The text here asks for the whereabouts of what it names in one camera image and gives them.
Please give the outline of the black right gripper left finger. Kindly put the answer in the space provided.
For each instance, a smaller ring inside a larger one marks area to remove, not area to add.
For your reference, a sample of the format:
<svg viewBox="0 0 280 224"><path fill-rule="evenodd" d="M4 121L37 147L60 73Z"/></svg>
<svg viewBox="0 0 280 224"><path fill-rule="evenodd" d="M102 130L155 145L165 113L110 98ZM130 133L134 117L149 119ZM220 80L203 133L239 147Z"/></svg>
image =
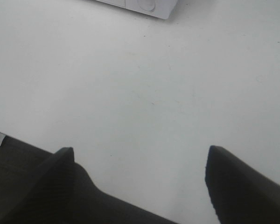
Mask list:
<svg viewBox="0 0 280 224"><path fill-rule="evenodd" d="M0 192L0 224L64 224L74 189L74 152L64 147Z"/></svg>

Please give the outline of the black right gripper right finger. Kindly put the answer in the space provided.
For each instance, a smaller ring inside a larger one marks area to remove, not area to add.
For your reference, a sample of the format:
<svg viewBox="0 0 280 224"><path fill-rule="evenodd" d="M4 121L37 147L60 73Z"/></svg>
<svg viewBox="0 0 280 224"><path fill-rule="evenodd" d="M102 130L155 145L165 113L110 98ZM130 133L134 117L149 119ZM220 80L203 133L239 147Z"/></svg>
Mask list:
<svg viewBox="0 0 280 224"><path fill-rule="evenodd" d="M280 224L280 185L225 148L209 148L205 183L220 223Z"/></svg>

